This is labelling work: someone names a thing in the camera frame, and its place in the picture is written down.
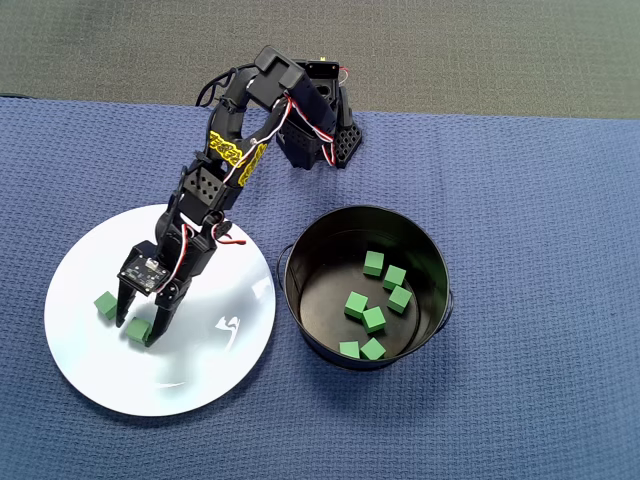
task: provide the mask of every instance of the cable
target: cable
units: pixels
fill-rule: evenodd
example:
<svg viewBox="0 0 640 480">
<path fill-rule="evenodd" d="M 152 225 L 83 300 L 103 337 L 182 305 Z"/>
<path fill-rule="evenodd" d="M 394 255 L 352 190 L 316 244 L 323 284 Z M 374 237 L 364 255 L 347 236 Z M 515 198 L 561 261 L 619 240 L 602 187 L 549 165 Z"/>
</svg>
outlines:
<svg viewBox="0 0 640 480">
<path fill-rule="evenodd" d="M 234 74 L 238 73 L 240 70 L 244 70 L 245 68 L 251 68 L 251 67 L 255 67 L 255 64 L 247 63 L 245 65 L 240 65 L 239 67 L 233 67 L 227 70 L 225 73 L 218 75 L 216 78 L 211 80 L 204 87 L 202 87 L 202 90 L 200 90 L 200 94 L 198 95 L 198 99 L 196 100 L 196 107 L 200 107 L 200 106 L 208 107 L 209 105 L 211 105 L 211 102 L 213 102 L 214 100 L 217 87 L 227 88 Z M 209 97 L 209 100 L 207 100 L 206 103 L 201 104 L 205 93 L 207 93 L 207 90 L 209 90 L 210 88 L 212 88 L 212 90 L 211 90 L 211 96 Z"/>
<path fill-rule="evenodd" d="M 327 155 L 327 151 L 325 150 L 324 145 L 322 145 L 322 153 L 327 163 L 332 167 L 334 167 L 336 164 L 336 155 L 335 155 L 335 148 L 333 147 L 333 143 L 334 143 L 333 137 L 328 133 L 324 133 L 322 130 L 312 125 L 309 119 L 307 118 L 307 116 L 304 113 L 302 113 L 302 110 L 298 106 L 298 103 L 293 99 L 291 99 L 291 101 L 293 102 L 293 107 L 296 109 L 296 112 L 298 112 L 298 115 L 300 115 L 300 118 L 302 118 L 304 123 L 309 125 L 309 127 L 315 132 L 315 134 L 318 136 L 318 138 L 320 138 L 320 140 L 322 140 L 325 143 L 331 144 L 331 158 L 329 158 L 329 155 Z"/>
<path fill-rule="evenodd" d="M 287 120 L 287 117 L 289 116 L 289 113 L 291 113 L 291 107 L 293 104 L 293 100 L 291 99 L 291 97 L 287 96 L 287 109 L 284 112 L 284 115 L 282 115 L 282 119 L 280 120 L 280 124 L 266 137 L 260 139 L 260 140 L 256 140 L 255 143 L 251 146 L 251 148 L 247 151 L 247 153 L 245 153 L 242 158 L 240 159 L 239 162 L 237 162 L 235 164 L 235 166 L 229 171 L 229 173 L 227 174 L 227 176 L 224 178 L 224 180 L 222 181 L 222 184 L 224 185 L 225 183 L 227 183 L 227 181 L 229 181 L 229 179 L 233 176 L 233 173 L 236 171 L 236 169 L 238 167 L 241 167 L 244 164 L 244 161 L 249 157 L 249 155 L 251 155 L 251 152 L 253 152 L 253 150 L 255 150 L 255 148 L 260 145 L 263 142 L 267 142 L 269 140 L 271 140 L 271 137 L 273 137 L 276 133 L 278 133 L 278 130 L 280 130 L 282 128 L 282 125 L 284 125 L 284 122 Z M 278 102 L 281 100 L 282 98 L 278 99 L 278 101 L 274 104 L 274 108 L 275 106 L 278 104 Z"/>
<path fill-rule="evenodd" d="M 338 85 L 342 85 L 349 78 L 349 69 L 347 67 L 340 67 L 340 71 L 345 73 L 345 77 L 338 83 Z"/>
<path fill-rule="evenodd" d="M 222 240 L 220 238 L 216 238 L 216 229 L 218 225 L 220 225 L 224 221 L 224 216 L 220 219 L 218 223 L 216 223 L 213 227 L 211 227 L 211 238 L 213 238 L 216 242 L 221 243 L 222 245 L 245 245 L 247 243 L 246 240 L 234 240 L 231 235 L 225 233 L 225 237 L 231 238 L 231 241 Z"/>
<path fill-rule="evenodd" d="M 187 227 L 188 226 L 186 223 L 182 224 L 182 247 L 180 248 L 180 256 L 178 257 L 176 266 L 173 269 L 173 272 L 171 272 L 171 276 L 169 276 L 169 280 L 167 280 L 160 288 L 158 288 L 158 290 L 156 290 L 156 293 L 162 292 L 162 290 L 164 290 L 164 288 L 167 285 L 169 285 L 171 281 L 175 278 L 176 274 L 178 273 L 178 270 L 180 270 L 180 266 L 184 261 L 184 256 L 187 253 L 187 246 L 189 244 L 189 240 L 187 239 Z"/>
<path fill-rule="evenodd" d="M 207 131 L 205 132 L 205 145 L 204 145 L 204 154 L 209 154 L 209 131 L 211 131 L 211 122 L 213 121 L 213 116 L 216 114 L 216 110 L 218 110 L 218 104 L 211 110 L 209 114 L 209 120 L 207 120 Z"/>
<path fill-rule="evenodd" d="M 333 142 L 333 137 L 331 135 L 329 135 L 328 133 L 324 133 L 322 130 L 320 130 L 319 128 L 316 128 L 314 125 L 312 125 L 311 122 L 309 121 L 309 119 L 307 118 L 307 116 L 304 113 L 302 113 L 302 110 L 298 106 L 298 103 L 295 100 L 293 100 L 292 98 L 291 98 L 291 101 L 293 102 L 293 108 L 296 109 L 296 112 L 298 112 L 298 115 L 300 115 L 300 118 L 302 118 L 302 120 L 304 120 L 304 123 L 309 125 L 309 127 L 316 133 L 316 135 L 320 138 L 320 140 L 322 140 L 323 142 L 326 142 L 326 143 L 332 143 Z"/>
</svg>

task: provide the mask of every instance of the green cube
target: green cube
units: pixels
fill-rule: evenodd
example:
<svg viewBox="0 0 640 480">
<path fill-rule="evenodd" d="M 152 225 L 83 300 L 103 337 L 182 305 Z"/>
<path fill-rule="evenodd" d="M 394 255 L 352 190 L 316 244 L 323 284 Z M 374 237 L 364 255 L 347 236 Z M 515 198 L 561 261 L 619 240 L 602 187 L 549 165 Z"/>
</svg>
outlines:
<svg viewBox="0 0 640 480">
<path fill-rule="evenodd" d="M 378 252 L 367 252 L 367 258 L 364 260 L 364 273 L 379 277 L 384 266 L 384 254 Z"/>
<path fill-rule="evenodd" d="M 109 320 L 113 320 L 116 316 L 116 310 L 118 309 L 118 300 L 109 292 L 104 292 L 100 295 L 93 304 L 98 311 L 107 317 Z"/>
<path fill-rule="evenodd" d="M 151 324 L 146 320 L 135 317 L 127 326 L 127 336 L 134 342 L 144 345 L 151 333 Z"/>
<path fill-rule="evenodd" d="M 358 342 L 340 342 L 340 353 L 347 357 L 360 358 Z"/>
<path fill-rule="evenodd" d="M 380 342 L 378 340 L 376 340 L 375 338 L 372 338 L 371 340 L 369 340 L 360 349 L 360 351 L 369 360 L 378 360 L 379 358 L 382 358 L 382 356 L 386 352 L 384 347 L 382 345 L 380 345 Z"/>
<path fill-rule="evenodd" d="M 387 321 L 384 319 L 384 315 L 382 314 L 380 307 L 375 307 L 370 310 L 365 310 L 362 314 L 362 323 L 364 324 L 364 329 L 367 333 L 372 333 L 382 330 Z"/>
<path fill-rule="evenodd" d="M 407 305 L 409 305 L 409 300 L 411 300 L 411 292 L 402 287 L 396 287 L 393 289 L 393 292 L 391 292 L 387 306 L 391 310 L 402 313 L 404 309 L 407 308 Z"/>
<path fill-rule="evenodd" d="M 393 290 L 395 287 L 401 287 L 406 273 L 406 270 L 389 265 L 389 269 L 387 270 L 387 274 L 384 276 L 382 286 L 387 290 Z"/>
<path fill-rule="evenodd" d="M 356 292 L 351 292 L 347 299 L 347 304 L 344 306 L 344 313 L 350 315 L 358 320 L 362 320 L 362 313 L 367 308 L 367 301 L 369 299 L 364 295 L 360 295 Z"/>
</svg>

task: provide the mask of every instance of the white disc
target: white disc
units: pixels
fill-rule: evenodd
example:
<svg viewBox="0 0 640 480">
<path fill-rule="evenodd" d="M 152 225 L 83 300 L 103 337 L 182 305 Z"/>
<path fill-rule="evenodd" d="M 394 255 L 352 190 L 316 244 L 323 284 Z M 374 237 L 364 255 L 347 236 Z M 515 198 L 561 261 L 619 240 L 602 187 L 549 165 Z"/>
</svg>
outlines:
<svg viewBox="0 0 640 480">
<path fill-rule="evenodd" d="M 131 247 L 155 242 L 164 205 L 117 215 L 82 237 L 56 270 L 44 308 L 49 348 L 64 376 L 96 403 L 130 415 L 162 416 L 205 405 L 232 389 L 258 361 L 275 318 L 275 289 L 264 256 L 246 245 L 218 245 L 194 277 L 169 329 L 150 348 L 131 341 L 131 319 L 155 318 L 155 294 L 138 293 L 121 328 L 93 302 L 118 295 L 116 275 Z"/>
</svg>

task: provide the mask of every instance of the black robotic arm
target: black robotic arm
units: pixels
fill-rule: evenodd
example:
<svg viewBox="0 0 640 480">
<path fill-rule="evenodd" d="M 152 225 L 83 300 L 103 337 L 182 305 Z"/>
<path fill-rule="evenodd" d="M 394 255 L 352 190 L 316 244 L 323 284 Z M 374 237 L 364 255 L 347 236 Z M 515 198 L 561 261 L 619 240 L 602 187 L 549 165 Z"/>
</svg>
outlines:
<svg viewBox="0 0 640 480">
<path fill-rule="evenodd" d="M 187 168 L 156 224 L 156 242 L 135 245 L 120 272 L 116 325 L 122 326 L 136 292 L 156 294 L 153 326 L 142 339 L 151 346 L 169 327 L 192 278 L 202 273 L 225 240 L 231 209 L 269 142 L 296 167 L 316 160 L 344 168 L 362 135 L 351 118 L 335 62 L 295 62 L 265 47 L 254 65 L 232 69 L 233 80 L 214 107 L 204 151 Z M 269 111 L 265 124 L 242 137 L 249 101 Z"/>
</svg>

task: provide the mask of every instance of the yellow label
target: yellow label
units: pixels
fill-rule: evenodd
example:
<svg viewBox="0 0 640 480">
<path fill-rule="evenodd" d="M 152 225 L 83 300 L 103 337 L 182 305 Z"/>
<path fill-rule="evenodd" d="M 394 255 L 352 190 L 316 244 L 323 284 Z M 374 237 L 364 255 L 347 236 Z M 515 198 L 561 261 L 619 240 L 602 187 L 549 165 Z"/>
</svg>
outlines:
<svg viewBox="0 0 640 480">
<path fill-rule="evenodd" d="M 213 130 L 209 131 L 209 148 L 213 148 L 220 156 L 235 167 L 242 158 L 242 150 L 235 143 L 227 142 Z"/>
<path fill-rule="evenodd" d="M 247 165 L 247 168 L 245 168 L 244 172 L 242 172 L 242 175 L 240 175 L 240 179 L 238 180 L 238 185 L 240 185 L 241 187 L 244 187 L 246 185 L 247 180 L 249 180 L 249 177 L 258 166 L 258 162 L 260 161 L 260 158 L 262 158 L 262 154 L 266 149 L 267 149 L 266 143 L 261 143 L 260 145 L 258 145 L 256 153 L 253 155 L 251 162 L 249 162 L 249 165 Z"/>
</svg>

